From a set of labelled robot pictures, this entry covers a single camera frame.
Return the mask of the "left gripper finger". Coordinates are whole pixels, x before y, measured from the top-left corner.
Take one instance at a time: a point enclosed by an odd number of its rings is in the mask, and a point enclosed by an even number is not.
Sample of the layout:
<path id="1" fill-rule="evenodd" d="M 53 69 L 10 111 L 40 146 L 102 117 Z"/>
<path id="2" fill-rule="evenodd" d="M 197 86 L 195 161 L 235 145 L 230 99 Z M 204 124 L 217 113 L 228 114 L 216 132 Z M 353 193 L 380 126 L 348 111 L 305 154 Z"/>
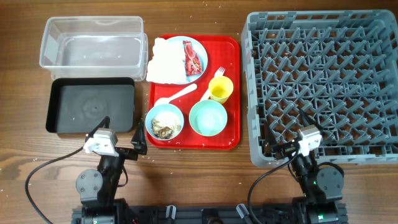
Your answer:
<path id="1" fill-rule="evenodd" d="M 147 154 L 145 130 L 144 121 L 141 119 L 138 124 L 138 128 L 131 139 L 131 144 L 134 146 L 133 150 L 136 152 L 136 154 Z"/>
<path id="2" fill-rule="evenodd" d="M 85 140 L 89 140 L 89 138 L 92 138 L 94 133 L 99 129 L 99 128 L 109 128 L 109 124 L 110 124 L 110 117 L 109 116 L 105 116 L 103 118 L 103 120 L 92 130 L 90 131 L 87 135 Z"/>

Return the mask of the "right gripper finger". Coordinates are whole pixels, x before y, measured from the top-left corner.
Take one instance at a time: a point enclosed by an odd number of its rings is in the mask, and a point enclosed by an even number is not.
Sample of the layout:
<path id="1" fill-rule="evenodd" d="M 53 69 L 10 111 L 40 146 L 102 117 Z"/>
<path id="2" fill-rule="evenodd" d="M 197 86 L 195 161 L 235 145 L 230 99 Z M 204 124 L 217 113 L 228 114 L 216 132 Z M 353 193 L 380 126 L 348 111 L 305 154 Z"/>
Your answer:
<path id="1" fill-rule="evenodd" d="M 303 110 L 299 109 L 299 114 L 301 116 L 301 119 L 304 121 L 305 124 L 308 126 L 314 125 L 318 128 L 319 131 L 323 131 L 323 128 L 321 127 L 320 124 L 318 124 L 313 118 L 311 118 L 309 115 L 307 115 Z"/>
<path id="2" fill-rule="evenodd" d="M 264 122 L 264 133 L 264 152 L 274 152 L 274 148 L 278 145 L 278 143 L 267 121 Z"/>

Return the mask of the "light blue bowl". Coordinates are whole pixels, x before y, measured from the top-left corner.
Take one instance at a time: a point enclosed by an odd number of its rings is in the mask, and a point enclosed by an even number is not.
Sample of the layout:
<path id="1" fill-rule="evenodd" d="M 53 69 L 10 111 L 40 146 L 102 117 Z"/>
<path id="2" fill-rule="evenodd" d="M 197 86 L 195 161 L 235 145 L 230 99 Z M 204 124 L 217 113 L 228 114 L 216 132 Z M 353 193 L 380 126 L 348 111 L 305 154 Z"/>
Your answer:
<path id="1" fill-rule="evenodd" d="M 145 119 L 146 131 L 150 137 L 160 141 L 176 138 L 184 127 L 183 113 L 172 104 L 152 107 Z"/>

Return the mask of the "cream plastic spoon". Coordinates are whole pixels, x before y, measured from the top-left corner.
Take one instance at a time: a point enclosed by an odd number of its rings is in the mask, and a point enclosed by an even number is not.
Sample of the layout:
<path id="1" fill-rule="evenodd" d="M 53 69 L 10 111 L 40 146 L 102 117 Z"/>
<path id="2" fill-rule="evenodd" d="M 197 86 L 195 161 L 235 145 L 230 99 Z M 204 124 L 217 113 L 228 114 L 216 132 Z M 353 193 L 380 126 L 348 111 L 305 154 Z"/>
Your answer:
<path id="1" fill-rule="evenodd" d="M 170 97 L 165 97 L 165 98 L 159 98 L 155 103 L 154 106 L 158 106 L 158 105 L 163 105 L 163 104 L 169 104 L 171 101 L 180 98 L 181 96 L 184 96 L 190 92 L 193 92 L 194 90 L 197 89 L 197 84 L 191 84 L 187 87 L 185 87 L 184 89 L 180 90 L 178 93 L 170 96 Z"/>

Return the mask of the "mint green bowl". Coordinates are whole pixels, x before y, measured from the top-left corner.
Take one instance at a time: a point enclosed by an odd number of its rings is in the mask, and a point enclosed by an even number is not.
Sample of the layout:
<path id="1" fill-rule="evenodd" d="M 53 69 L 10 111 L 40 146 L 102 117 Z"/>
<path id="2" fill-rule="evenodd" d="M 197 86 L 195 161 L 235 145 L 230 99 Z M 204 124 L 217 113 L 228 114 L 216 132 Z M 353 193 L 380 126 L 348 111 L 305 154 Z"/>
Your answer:
<path id="1" fill-rule="evenodd" d="M 203 100 L 194 104 L 188 115 L 192 129 L 201 136 L 220 134 L 227 125 L 228 115 L 222 104 L 214 100 Z"/>

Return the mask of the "yellow plastic cup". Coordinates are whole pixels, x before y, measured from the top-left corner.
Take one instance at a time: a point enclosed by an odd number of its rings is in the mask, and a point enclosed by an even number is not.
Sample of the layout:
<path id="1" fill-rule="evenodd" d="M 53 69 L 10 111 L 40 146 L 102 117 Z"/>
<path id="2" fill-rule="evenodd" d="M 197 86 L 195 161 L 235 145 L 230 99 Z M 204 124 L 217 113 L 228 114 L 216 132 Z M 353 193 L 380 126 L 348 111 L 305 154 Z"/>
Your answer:
<path id="1" fill-rule="evenodd" d="M 210 91 L 210 98 L 212 100 L 223 104 L 231 96 L 234 84 L 226 76 L 214 77 L 209 82 L 208 90 Z"/>

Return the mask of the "white napkin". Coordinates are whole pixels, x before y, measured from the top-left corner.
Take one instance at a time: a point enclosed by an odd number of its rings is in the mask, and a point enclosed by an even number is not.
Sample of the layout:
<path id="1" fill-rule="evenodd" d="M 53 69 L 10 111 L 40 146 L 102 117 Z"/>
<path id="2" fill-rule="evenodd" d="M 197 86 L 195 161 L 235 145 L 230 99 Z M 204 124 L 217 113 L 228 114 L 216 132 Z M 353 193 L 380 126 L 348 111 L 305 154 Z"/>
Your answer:
<path id="1" fill-rule="evenodd" d="M 153 56 L 147 65 L 148 82 L 159 84 L 178 84 L 187 81 L 185 51 L 183 42 L 170 42 L 156 38 L 152 48 Z"/>

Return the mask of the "pink plastic fork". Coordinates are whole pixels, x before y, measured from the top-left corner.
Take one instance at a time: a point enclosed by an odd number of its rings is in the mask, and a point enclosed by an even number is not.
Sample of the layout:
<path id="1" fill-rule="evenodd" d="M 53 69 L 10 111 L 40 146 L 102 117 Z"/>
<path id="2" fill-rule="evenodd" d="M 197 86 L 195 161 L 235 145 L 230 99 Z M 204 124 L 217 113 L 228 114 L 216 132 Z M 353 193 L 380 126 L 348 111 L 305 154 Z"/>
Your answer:
<path id="1" fill-rule="evenodd" d="M 217 71 L 214 74 L 214 77 L 220 77 L 223 76 L 225 72 L 225 68 L 224 67 L 220 67 L 219 69 L 217 69 Z M 203 94 L 203 96 L 201 97 L 200 101 L 203 100 L 207 100 L 210 97 L 211 93 L 210 90 L 207 89 L 206 92 Z"/>

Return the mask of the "red snack wrapper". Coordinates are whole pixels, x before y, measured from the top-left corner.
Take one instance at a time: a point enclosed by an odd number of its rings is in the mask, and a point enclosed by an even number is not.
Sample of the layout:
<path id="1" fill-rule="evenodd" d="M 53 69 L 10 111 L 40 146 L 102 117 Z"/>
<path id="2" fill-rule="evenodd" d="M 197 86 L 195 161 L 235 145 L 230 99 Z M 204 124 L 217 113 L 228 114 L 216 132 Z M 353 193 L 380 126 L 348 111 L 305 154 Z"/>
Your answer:
<path id="1" fill-rule="evenodd" d="M 198 54 L 193 50 L 192 43 L 188 40 L 183 41 L 185 52 L 185 70 L 188 77 L 199 75 L 203 69 Z"/>

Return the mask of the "light blue plate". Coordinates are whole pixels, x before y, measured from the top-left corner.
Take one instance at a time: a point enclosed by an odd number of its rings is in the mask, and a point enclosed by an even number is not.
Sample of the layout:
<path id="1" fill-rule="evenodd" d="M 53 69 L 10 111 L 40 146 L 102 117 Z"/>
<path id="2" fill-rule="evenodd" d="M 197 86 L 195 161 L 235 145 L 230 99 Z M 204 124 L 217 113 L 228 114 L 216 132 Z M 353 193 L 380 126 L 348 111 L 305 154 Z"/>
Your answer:
<path id="1" fill-rule="evenodd" d="M 185 83 L 178 83 L 176 85 L 184 85 L 184 84 L 189 84 L 189 83 L 193 83 L 193 82 L 197 81 L 204 74 L 204 72 L 206 71 L 207 65 L 208 65 L 208 55 L 207 55 L 207 52 L 206 52 L 204 46 L 201 43 L 199 43 L 199 41 L 197 41 L 196 39 L 193 39 L 193 38 L 187 37 L 187 36 L 175 36 L 175 37 L 168 38 L 167 40 L 169 40 L 170 42 L 176 42 L 178 40 L 181 40 L 182 42 L 184 40 L 190 41 L 192 43 L 193 50 L 198 54 L 198 56 L 200 58 L 200 63 L 201 63 L 202 69 L 203 69 L 201 74 L 193 75 L 190 77 L 187 76 L 187 80 Z"/>

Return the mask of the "rice and food scraps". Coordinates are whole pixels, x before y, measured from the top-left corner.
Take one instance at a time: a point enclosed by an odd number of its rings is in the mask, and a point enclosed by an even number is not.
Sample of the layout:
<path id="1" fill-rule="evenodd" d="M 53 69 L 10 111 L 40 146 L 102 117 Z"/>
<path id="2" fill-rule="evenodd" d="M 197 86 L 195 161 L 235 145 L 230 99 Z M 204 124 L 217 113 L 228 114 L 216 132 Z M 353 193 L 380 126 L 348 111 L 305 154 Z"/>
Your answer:
<path id="1" fill-rule="evenodd" d="M 170 111 L 160 112 L 152 120 L 152 132 L 159 139 L 172 139 L 179 134 L 181 129 L 179 117 Z"/>

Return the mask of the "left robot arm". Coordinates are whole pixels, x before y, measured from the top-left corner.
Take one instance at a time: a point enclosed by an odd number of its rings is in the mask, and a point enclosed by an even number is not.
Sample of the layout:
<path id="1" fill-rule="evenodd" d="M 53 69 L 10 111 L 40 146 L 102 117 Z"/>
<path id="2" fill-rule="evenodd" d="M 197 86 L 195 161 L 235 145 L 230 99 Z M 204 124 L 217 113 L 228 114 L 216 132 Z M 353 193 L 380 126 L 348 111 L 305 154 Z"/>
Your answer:
<path id="1" fill-rule="evenodd" d="M 134 133 L 132 148 L 117 147 L 117 136 L 109 128 L 110 117 L 106 116 L 97 127 L 86 135 L 83 149 L 86 153 L 100 156 L 96 169 L 83 171 L 76 180 L 82 208 L 72 213 L 72 223 L 138 223 L 139 217 L 123 198 L 116 199 L 116 191 L 122 174 L 127 174 L 124 162 L 136 161 L 139 155 L 147 154 L 144 122 L 141 120 Z"/>

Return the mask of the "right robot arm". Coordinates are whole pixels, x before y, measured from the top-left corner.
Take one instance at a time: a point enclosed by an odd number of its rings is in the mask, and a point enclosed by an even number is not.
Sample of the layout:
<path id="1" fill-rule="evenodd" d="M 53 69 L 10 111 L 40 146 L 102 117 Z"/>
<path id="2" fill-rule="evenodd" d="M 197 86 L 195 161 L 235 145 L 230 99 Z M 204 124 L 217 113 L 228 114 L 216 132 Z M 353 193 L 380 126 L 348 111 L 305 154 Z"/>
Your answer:
<path id="1" fill-rule="evenodd" d="M 281 215 L 287 223 L 347 223 L 348 216 L 343 198 L 343 169 L 332 163 L 316 161 L 313 151 L 322 143 L 323 128 L 302 110 L 299 111 L 305 127 L 298 136 L 284 144 L 277 143 L 271 128 L 264 124 L 266 147 L 277 159 L 289 159 L 290 173 L 299 183 L 303 196 L 292 199 L 290 205 L 265 208 L 264 215 Z"/>

